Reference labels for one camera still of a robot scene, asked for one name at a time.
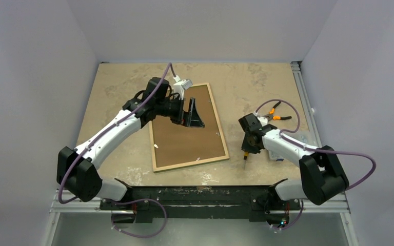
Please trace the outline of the yellow handled screwdriver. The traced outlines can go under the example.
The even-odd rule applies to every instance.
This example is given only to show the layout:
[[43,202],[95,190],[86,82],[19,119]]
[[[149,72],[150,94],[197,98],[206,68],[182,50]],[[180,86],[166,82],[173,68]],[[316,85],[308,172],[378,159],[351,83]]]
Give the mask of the yellow handled screwdriver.
[[244,156],[243,156],[243,170],[246,169],[248,156],[249,156],[249,152],[244,152]]

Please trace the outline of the green wooden picture frame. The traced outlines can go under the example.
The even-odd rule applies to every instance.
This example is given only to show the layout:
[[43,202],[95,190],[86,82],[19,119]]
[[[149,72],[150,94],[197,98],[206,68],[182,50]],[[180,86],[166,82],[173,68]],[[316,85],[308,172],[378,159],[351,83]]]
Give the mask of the green wooden picture frame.
[[154,172],[169,171],[228,160],[229,153],[210,84],[194,85],[186,91],[195,98],[204,128],[187,128],[158,116],[148,124]]

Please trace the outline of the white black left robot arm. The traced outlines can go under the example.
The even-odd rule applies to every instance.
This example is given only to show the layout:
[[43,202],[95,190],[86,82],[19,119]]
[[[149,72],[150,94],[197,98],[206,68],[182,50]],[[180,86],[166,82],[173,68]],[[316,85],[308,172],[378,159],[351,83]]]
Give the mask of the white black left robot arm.
[[178,76],[174,80],[175,84],[170,85],[163,78],[153,77],[146,89],[128,100],[114,119],[93,137],[73,149],[64,147],[59,151],[56,181],[60,185],[60,203],[72,201],[63,200],[62,193],[66,189],[83,202],[99,197],[112,200],[121,210],[129,208],[132,205],[132,195],[127,192],[129,186],[118,179],[105,180],[97,172],[112,151],[157,116],[168,117],[176,125],[204,128],[193,97],[189,99],[188,110],[183,109],[184,94],[192,81]]

